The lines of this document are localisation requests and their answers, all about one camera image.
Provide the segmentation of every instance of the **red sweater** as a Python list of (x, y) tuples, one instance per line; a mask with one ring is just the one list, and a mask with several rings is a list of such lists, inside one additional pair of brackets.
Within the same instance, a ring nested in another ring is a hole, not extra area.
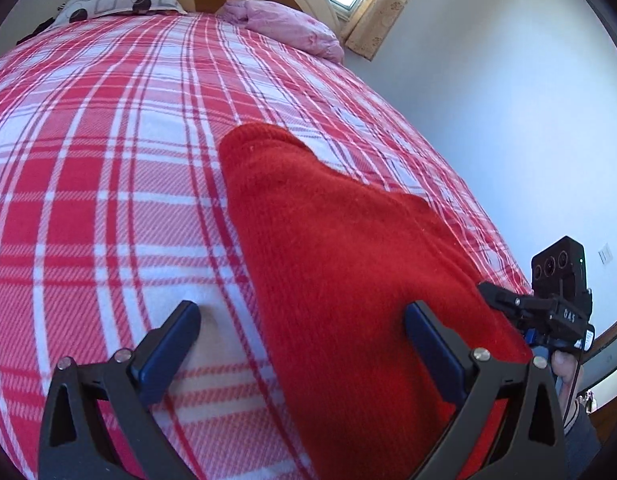
[[(277, 126), (234, 129), (220, 161), (266, 346), (319, 478), (406, 480), (454, 407), (406, 338), (404, 307), (426, 301), (496, 358), (527, 362), (530, 350), (484, 303), (482, 276), (423, 199), (336, 173)], [(479, 469), (503, 407), (463, 476)]]

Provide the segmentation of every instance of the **metal bolt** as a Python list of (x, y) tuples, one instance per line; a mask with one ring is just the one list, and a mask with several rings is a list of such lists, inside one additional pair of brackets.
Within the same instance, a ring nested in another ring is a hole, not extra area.
[(58, 368), (60, 370), (66, 370), (71, 365), (70, 357), (63, 357), (58, 361)]
[(131, 352), (128, 348), (120, 348), (115, 352), (113, 358), (118, 363), (125, 363), (131, 358), (132, 355), (133, 352)]
[(546, 361), (546, 358), (542, 357), (541, 355), (536, 355), (535, 357), (533, 357), (533, 364), (540, 370), (543, 370), (548, 366), (548, 361)]
[(473, 357), (482, 363), (490, 361), (491, 353), (486, 348), (476, 348), (473, 350)]

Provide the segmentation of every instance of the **floral curtain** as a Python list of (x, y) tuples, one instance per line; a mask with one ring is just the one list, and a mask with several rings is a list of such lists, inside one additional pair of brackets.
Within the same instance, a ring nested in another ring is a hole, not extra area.
[(345, 46), (372, 60), (408, 0), (363, 0), (343, 28)]

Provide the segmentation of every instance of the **white pillow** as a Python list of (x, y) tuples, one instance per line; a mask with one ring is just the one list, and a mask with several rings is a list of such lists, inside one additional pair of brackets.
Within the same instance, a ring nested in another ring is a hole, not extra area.
[(69, 0), (59, 13), (52, 27), (119, 12), (153, 14), (155, 12), (186, 14), (177, 0)]

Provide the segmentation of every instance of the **sleeve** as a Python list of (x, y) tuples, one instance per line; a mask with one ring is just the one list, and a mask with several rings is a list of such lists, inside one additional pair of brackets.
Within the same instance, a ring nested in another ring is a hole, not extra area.
[(579, 402), (577, 409), (565, 435), (567, 480), (579, 478), (601, 449), (597, 432)]

